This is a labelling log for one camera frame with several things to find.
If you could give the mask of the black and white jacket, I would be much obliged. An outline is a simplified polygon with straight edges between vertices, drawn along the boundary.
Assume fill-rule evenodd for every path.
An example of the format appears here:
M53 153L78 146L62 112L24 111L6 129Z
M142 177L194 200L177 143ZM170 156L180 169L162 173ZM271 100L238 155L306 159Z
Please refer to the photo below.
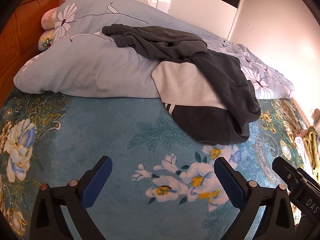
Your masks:
M249 139L249 124L259 119L261 110L238 58L212 50L155 58L160 63L151 76L157 92L187 135L212 145Z

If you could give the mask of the olive knitted garment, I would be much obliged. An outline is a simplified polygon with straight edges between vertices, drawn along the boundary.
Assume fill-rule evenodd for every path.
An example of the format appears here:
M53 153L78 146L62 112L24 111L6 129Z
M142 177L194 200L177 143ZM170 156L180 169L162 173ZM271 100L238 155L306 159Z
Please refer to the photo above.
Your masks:
M312 173L319 182L319 153L318 135L313 126L310 126L303 137L306 153L311 165Z

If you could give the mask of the light blue floral duvet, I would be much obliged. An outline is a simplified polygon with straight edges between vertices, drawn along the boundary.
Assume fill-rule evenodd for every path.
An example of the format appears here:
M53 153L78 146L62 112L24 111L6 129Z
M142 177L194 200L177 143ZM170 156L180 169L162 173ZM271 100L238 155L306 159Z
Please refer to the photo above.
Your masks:
M159 60L147 59L133 48L119 48L101 32L103 26L158 25L202 38L208 48L240 60L258 99L292 96L292 83L268 67L243 45L174 18L135 0L70 0L56 12L54 42L17 72L15 86L30 94L61 92L86 98L160 98L152 72Z

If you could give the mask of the pink pillow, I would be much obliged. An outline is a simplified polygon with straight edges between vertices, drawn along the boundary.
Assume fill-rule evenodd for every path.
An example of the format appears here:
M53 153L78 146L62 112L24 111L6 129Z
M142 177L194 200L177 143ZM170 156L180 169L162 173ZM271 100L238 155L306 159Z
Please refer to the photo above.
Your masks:
M55 28L56 12L58 7L48 10L41 18L41 26L44 30Z

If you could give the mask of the teal floral bed blanket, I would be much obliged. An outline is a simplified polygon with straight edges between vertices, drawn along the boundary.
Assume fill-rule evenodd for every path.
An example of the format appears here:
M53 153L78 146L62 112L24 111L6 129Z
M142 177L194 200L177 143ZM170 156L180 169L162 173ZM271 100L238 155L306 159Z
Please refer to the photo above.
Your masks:
M87 99L14 89L1 107L1 214L28 239L40 185L64 186L109 156L113 171L88 213L106 239L220 239L238 214L214 174L224 157L275 187L276 157L305 160L292 100L260 100L246 143L211 146L183 132L159 99Z

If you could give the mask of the floral pillow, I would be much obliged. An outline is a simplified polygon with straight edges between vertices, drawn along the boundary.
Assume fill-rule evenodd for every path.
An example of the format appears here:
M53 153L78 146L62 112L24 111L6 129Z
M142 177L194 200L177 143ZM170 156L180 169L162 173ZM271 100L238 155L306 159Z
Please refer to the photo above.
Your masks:
M54 29L46 30L40 37L38 42L38 50L45 51L53 44Z

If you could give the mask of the orange wooden headboard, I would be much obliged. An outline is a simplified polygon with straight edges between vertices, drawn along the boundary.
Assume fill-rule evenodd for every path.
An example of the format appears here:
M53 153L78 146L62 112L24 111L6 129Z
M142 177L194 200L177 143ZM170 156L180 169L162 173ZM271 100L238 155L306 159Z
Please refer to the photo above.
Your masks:
M14 87L18 70L39 53L41 18L65 0L23 0L1 32L1 105Z

